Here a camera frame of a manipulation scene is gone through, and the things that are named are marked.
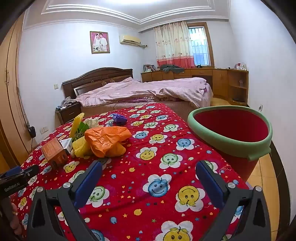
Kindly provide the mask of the left hand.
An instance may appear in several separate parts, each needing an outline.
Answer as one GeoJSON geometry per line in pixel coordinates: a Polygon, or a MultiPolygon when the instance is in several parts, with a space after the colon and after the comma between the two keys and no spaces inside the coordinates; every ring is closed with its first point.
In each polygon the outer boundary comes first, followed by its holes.
{"type": "Polygon", "coordinates": [[[13,212],[13,219],[10,221],[10,226],[13,229],[15,235],[21,235],[22,228],[19,222],[18,217],[16,216],[17,213],[17,207],[14,203],[11,204],[12,212],[13,212]]]}

